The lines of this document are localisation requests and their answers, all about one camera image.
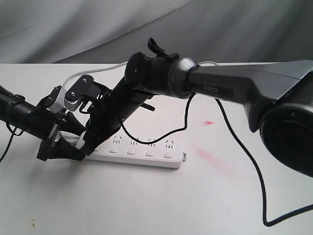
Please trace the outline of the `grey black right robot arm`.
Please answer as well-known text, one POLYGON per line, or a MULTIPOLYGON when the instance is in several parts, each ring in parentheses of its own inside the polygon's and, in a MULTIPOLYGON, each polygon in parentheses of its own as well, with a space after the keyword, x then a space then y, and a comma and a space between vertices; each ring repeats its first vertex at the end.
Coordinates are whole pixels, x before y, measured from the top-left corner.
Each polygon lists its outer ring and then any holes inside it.
POLYGON ((311 60, 257 65, 200 66, 178 54, 166 54, 148 40, 155 57, 133 54, 123 78, 105 91, 87 123, 86 153, 121 127, 154 95, 179 99, 203 94, 241 104, 251 132, 259 131, 280 163, 313 174, 313 63, 311 60))

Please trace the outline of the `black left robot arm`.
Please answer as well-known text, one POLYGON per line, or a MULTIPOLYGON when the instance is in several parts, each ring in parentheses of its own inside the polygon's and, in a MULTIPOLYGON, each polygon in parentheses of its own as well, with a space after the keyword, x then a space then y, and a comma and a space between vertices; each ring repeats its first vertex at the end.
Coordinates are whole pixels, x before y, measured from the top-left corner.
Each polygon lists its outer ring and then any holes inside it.
POLYGON ((20 136, 27 132, 42 140, 37 159, 81 161, 85 158, 85 153, 69 143, 61 132, 81 136, 85 127, 72 112, 67 112, 66 108, 62 107, 57 113, 48 109, 61 93, 61 88, 61 86, 55 87, 49 95, 34 106, 26 102, 24 96, 13 94, 1 87, 0 119, 5 122, 12 136, 20 136))

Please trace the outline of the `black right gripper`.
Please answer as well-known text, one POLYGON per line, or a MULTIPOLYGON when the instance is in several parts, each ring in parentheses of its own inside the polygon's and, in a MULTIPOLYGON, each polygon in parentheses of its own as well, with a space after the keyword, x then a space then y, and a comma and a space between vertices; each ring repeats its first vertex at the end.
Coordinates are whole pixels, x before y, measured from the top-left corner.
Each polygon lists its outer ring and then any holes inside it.
POLYGON ((128 119, 152 95, 141 89, 131 89, 119 82, 113 90, 106 90, 93 108, 83 136, 82 152, 89 156, 105 140, 120 128, 120 122, 128 119))

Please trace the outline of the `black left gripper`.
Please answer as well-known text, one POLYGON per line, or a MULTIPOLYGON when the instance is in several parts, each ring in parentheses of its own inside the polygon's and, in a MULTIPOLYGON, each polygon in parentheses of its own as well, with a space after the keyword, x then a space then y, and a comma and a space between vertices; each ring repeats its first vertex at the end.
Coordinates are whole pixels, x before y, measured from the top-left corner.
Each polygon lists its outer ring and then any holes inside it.
MULTIPOLYGON (((42 140, 37 154, 37 159, 69 159, 82 161, 85 158, 84 152, 61 137, 54 142, 62 123, 61 110, 53 113, 48 108, 55 104, 61 90, 53 90, 49 95, 42 98, 36 105, 34 115, 38 117, 36 122, 39 126, 38 137, 42 140)), ((72 134, 82 134, 86 128, 73 113, 66 113, 64 120, 64 131, 72 134)))

